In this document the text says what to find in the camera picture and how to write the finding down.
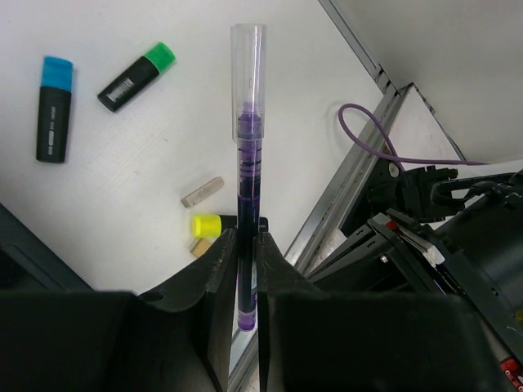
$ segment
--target highlighter cap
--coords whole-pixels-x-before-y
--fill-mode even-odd
[[[171,49],[163,42],[158,42],[150,51],[144,54],[144,57],[153,63],[160,74],[177,59]]]
[[[221,234],[219,215],[195,215],[191,221],[190,231],[196,238],[217,238]]]
[[[71,92],[73,88],[73,63],[60,57],[43,58],[41,87],[54,87]]]

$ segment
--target highlighter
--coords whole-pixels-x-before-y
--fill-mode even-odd
[[[159,42],[98,94],[98,100],[111,112],[116,112],[163,74],[175,59],[171,49]]]
[[[36,159],[40,162],[65,162],[72,87],[73,63],[44,57],[36,143]]]

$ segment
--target pen cap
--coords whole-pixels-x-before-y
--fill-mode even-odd
[[[221,219],[219,215],[195,215],[190,225],[193,237],[217,238],[221,234]]]
[[[45,56],[40,86],[71,92],[73,89],[73,63],[59,57]]]
[[[158,42],[150,51],[144,54],[144,57],[153,63],[160,74],[167,70],[174,63],[174,60],[177,59],[171,49],[163,42]]]
[[[231,28],[233,140],[263,137],[265,117],[266,26],[237,24]],[[238,122],[248,121],[251,127]]]

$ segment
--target green highlighter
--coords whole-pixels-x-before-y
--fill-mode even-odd
[[[162,42],[157,43],[98,94],[98,100],[111,112],[116,112],[163,74],[175,59],[167,45]]]

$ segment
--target pen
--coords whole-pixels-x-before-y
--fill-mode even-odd
[[[238,327],[256,323],[256,239],[260,218],[262,138],[265,118],[263,24],[231,29],[233,139],[238,146]]]

